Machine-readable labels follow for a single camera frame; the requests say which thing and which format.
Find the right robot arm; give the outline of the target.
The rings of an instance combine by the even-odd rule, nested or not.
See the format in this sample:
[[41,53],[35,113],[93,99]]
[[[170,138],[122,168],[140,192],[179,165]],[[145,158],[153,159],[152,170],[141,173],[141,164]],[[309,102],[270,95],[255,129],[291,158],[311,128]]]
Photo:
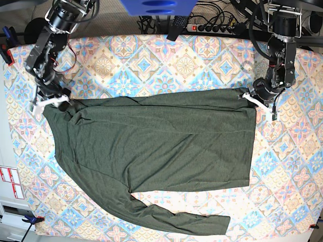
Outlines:
[[61,86],[65,77],[57,71],[58,53],[69,47],[69,37],[77,27],[92,21],[99,13],[99,1],[53,1],[44,19],[45,26],[24,62],[35,86],[28,109],[32,115],[42,113],[47,105],[64,110],[70,104],[71,91]]

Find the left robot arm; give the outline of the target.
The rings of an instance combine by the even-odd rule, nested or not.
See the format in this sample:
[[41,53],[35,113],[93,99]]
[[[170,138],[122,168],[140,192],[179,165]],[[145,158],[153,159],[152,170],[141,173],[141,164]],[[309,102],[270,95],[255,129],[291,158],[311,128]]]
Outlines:
[[[261,23],[272,35],[266,52],[259,47],[253,25],[261,13]],[[255,50],[268,60],[264,77],[256,79],[248,92],[240,95],[261,108],[269,121],[279,118],[277,101],[279,96],[295,84],[296,39],[301,37],[302,10],[285,6],[278,1],[260,1],[255,7],[249,23],[249,37]]]

